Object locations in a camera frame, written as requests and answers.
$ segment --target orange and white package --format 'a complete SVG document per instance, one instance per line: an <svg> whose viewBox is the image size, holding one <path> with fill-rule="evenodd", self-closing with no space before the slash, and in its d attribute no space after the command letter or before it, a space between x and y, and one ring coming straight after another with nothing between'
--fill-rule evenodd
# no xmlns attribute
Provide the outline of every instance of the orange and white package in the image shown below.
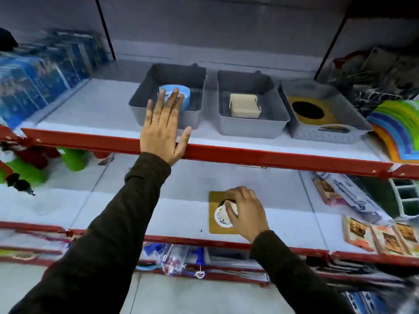
<svg viewBox="0 0 419 314"><path fill-rule="evenodd" d="M403 223L396 223L394 227L406 252L413 257L419 257L419 231Z"/></svg>
<svg viewBox="0 0 419 314"><path fill-rule="evenodd" d="M375 251L373 233L369 224L364 224L349 216L343 216L343 236L349 244L367 251Z"/></svg>
<svg viewBox="0 0 419 314"><path fill-rule="evenodd" d="M371 225L371 229L379 253L398 256L407 255L393 227Z"/></svg>

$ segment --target gray plastic basket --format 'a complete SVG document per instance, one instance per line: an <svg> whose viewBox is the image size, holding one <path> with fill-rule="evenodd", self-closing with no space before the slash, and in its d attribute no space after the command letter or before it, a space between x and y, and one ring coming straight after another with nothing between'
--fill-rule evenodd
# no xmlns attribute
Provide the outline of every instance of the gray plastic basket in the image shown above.
<svg viewBox="0 0 419 314"><path fill-rule="evenodd" d="M288 130L293 138L335 143L355 143L373 128L355 107L333 86L312 80L282 81L279 94L291 116ZM340 124L315 126L298 120L289 96L323 99Z"/></svg>
<svg viewBox="0 0 419 314"><path fill-rule="evenodd" d="M272 79L260 72L218 71L218 131L227 136L276 138L290 120ZM231 116L230 94L255 94L262 111L257 119Z"/></svg>
<svg viewBox="0 0 419 314"><path fill-rule="evenodd" d="M178 84L191 89L189 108L179 114L178 128L185 129L187 126L191 126L196 129L202 110L206 77L207 70L197 64L191 66L162 63L152 65L129 101L138 124L141 126L144 124L148 99L152 99L155 105L159 87L166 84Z"/></svg>

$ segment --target blue bowl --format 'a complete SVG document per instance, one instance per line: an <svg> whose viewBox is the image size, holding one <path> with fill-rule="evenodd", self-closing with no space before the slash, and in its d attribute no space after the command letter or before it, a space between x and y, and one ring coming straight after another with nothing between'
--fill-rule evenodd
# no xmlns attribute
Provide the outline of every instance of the blue bowl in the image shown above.
<svg viewBox="0 0 419 314"><path fill-rule="evenodd" d="M183 94L184 95L184 101L182 103L181 106L181 111L185 111L188 110L189 108L189 98L191 97L191 89L189 89L186 86L182 86L182 85L163 85L159 87L159 91L161 89L165 89L166 90L166 94L164 97L164 102L166 103L167 100L169 100L173 90L175 88L179 88L179 94Z"/></svg>

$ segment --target white floor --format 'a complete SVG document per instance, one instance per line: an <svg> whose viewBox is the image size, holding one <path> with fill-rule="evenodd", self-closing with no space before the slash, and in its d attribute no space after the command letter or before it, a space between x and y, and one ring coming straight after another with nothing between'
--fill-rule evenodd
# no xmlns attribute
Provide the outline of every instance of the white floor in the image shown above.
<svg viewBox="0 0 419 314"><path fill-rule="evenodd" d="M0 263L0 313L7 313L46 268ZM134 273L121 314L294 313L275 287Z"/></svg>

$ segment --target dark jacket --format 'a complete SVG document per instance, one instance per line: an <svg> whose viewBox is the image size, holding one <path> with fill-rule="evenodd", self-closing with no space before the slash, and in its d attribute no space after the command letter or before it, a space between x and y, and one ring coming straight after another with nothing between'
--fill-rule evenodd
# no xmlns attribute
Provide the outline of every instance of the dark jacket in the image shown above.
<svg viewBox="0 0 419 314"><path fill-rule="evenodd" d="M170 172L161 158L142 153L105 210L11 313L119 313ZM261 233L251 253L296 313L351 313L341 296L274 232Z"/></svg>

